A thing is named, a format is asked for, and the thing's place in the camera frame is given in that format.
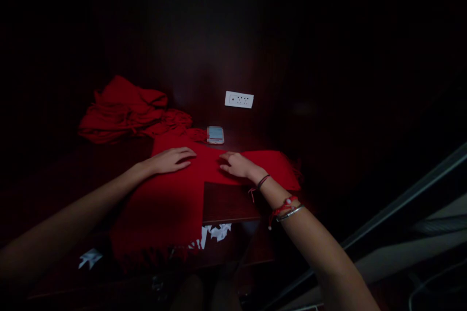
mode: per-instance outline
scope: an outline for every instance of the forearm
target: forearm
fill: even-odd
[[[256,170],[250,179],[258,183],[265,175],[263,169]],[[291,197],[273,178],[268,178],[260,190],[272,209]],[[282,221],[282,226],[315,271],[330,310],[378,310],[353,262],[313,214],[302,208]]]
[[[147,177],[141,164],[68,205],[0,251],[3,284],[21,290],[36,280]]]

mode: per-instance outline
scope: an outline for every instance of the wall plate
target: wall plate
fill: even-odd
[[[248,108],[253,106],[253,94],[238,93],[232,91],[225,92],[225,105],[236,108]]]

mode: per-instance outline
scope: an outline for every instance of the smartphone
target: smartphone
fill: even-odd
[[[224,130],[219,126],[209,126],[207,142],[210,144],[224,144]]]

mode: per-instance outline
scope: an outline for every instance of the red cloth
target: red cloth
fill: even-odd
[[[191,116],[176,109],[165,110],[167,96],[156,90],[134,86],[121,76],[99,94],[81,120],[78,134],[94,143],[111,143],[132,134],[155,137],[172,131],[184,134],[192,125]],[[205,140],[205,132],[188,131],[194,140]]]
[[[122,263],[143,262],[142,250],[153,252],[169,245],[186,247],[201,238],[204,182],[231,185],[250,184],[219,168],[223,150],[208,148],[191,141],[188,136],[172,133],[157,136],[152,155],[169,148],[187,146],[198,156],[181,171],[155,176],[144,182],[133,194],[110,232],[115,257]],[[245,157],[262,166],[287,190],[299,190],[292,166],[277,151],[253,151]]]

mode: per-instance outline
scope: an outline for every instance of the dark wooden wall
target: dark wooden wall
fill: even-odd
[[[466,62],[466,0],[306,0],[277,115],[330,204],[387,158]]]
[[[200,126],[264,128],[297,34],[298,0],[97,0],[112,74],[169,95]],[[224,106],[254,94],[254,110]]]
[[[108,80],[90,0],[2,0],[0,186],[82,142],[76,128]]]

